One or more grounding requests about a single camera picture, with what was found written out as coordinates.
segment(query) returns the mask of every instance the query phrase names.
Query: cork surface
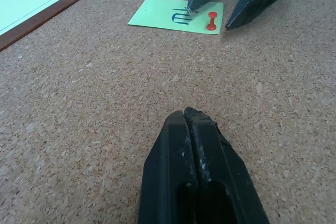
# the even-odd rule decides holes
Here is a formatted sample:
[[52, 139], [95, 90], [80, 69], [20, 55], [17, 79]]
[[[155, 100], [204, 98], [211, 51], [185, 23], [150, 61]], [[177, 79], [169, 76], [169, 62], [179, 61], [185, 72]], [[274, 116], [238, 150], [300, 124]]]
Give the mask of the cork surface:
[[[221, 35], [128, 26], [81, 0], [0, 53], [0, 223], [135, 223], [164, 119], [192, 106], [271, 223], [336, 221], [336, 0], [279, 0]], [[238, 0], [225, 4], [223, 25]]]

